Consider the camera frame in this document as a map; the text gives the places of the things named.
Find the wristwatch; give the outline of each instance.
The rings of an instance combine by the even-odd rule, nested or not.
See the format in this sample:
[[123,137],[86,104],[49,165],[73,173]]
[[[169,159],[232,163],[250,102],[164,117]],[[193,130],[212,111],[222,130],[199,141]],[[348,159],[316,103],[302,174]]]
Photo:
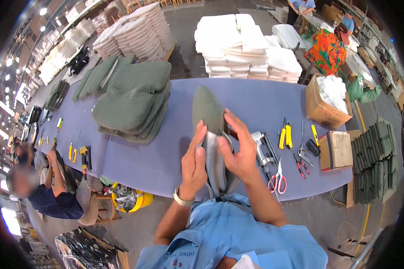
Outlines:
[[180,206],[183,206],[183,207],[189,207],[189,206],[191,206],[191,205],[193,205],[194,204],[194,200],[192,200],[192,201],[184,201],[184,200],[182,200],[181,198],[179,198],[178,197],[178,192],[180,191],[180,186],[178,185],[176,188],[175,188],[175,192],[173,193],[173,198],[175,199],[175,201],[180,205]]

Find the red-handled pliers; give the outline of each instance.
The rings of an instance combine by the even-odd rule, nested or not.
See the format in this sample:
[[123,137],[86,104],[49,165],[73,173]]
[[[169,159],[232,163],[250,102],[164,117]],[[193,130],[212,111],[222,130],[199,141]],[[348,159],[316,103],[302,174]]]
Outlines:
[[[282,181],[284,181],[284,189],[283,191],[280,191]],[[275,192],[275,190],[277,189],[278,193],[283,194],[286,188],[287,188],[287,181],[285,180],[285,177],[283,176],[282,173],[281,157],[280,157],[280,160],[278,161],[278,172],[277,174],[271,177],[270,181],[268,181],[268,189],[270,192]]]
[[302,159],[301,159],[300,157],[298,157],[295,153],[293,154],[293,156],[295,157],[296,164],[298,165],[298,169],[299,169],[299,172],[300,172],[301,175],[302,175],[302,178],[305,179],[305,175],[304,175],[304,172],[302,171],[301,166],[303,166],[303,167],[305,168],[305,171],[307,172],[307,175],[309,175],[309,174],[310,174],[310,171],[308,170],[307,165],[306,165],[306,164],[302,161]]

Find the hand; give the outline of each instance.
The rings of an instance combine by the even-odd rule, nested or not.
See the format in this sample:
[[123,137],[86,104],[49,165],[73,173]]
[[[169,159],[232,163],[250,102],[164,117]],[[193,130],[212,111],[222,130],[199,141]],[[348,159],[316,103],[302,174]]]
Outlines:
[[205,170],[205,149],[196,148],[205,137],[206,131],[207,126],[203,120],[199,121],[189,148],[181,159],[183,183],[180,186],[179,197],[184,201],[194,200],[196,193],[205,186],[208,180]]
[[52,165],[53,162],[57,160],[57,154],[55,153],[54,149],[51,149],[46,155],[46,157],[48,158],[48,162],[50,165]]
[[244,182],[252,180],[259,170],[256,166],[256,143],[254,142],[247,126],[230,112],[224,110],[224,119],[235,130],[239,139],[239,152],[233,154],[225,137],[219,137],[217,142],[224,158],[226,168],[241,178]]

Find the cable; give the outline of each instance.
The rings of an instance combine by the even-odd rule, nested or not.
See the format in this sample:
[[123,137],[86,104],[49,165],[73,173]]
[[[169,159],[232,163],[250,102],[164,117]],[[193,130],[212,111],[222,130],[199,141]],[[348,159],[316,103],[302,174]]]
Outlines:
[[[332,192],[331,192],[331,191],[329,191],[329,195],[331,196],[331,198],[332,198],[332,200],[333,200],[334,202],[336,202],[337,204],[340,204],[340,205],[343,205],[343,206],[344,206],[344,208],[345,208],[345,213],[346,213],[346,220],[343,221],[343,222],[339,225],[339,227],[338,227],[338,230],[337,230],[337,237],[338,237],[338,238],[342,237],[342,236],[344,235],[344,233],[346,233],[346,232],[349,230],[349,229],[348,229],[348,226],[350,226],[356,233],[358,233],[358,231],[357,231],[357,230],[353,227],[353,225],[349,222],[349,210],[348,210],[347,206],[346,206],[344,203],[335,200],[334,197],[332,196]],[[352,241],[355,240],[355,238],[356,238],[356,237],[352,235],[349,239],[346,239],[346,240],[343,241],[343,245],[353,245],[353,247],[352,247],[350,250],[348,250],[348,251],[343,251],[344,253],[348,253],[348,252],[352,251],[352,250],[355,248],[355,246],[356,246],[357,244],[356,244],[356,243],[352,243]]]

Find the orange floral shirt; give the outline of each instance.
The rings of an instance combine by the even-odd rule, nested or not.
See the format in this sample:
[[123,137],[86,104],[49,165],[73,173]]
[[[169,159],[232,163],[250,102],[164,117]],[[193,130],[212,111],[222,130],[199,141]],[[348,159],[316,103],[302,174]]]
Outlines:
[[345,62],[347,51],[342,41],[335,34],[321,29],[313,35],[314,45],[305,52],[305,57],[314,61],[314,66],[325,75],[338,77],[338,67]]

